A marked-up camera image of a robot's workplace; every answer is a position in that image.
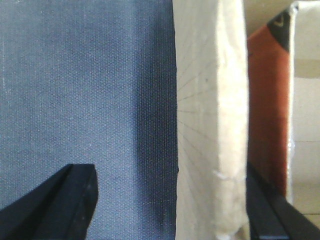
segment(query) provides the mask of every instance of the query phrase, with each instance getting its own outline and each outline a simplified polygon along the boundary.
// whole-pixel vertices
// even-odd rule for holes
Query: woven textile texture
[[[170,0],[0,1],[0,208],[93,163],[88,240],[173,240],[175,58]]]

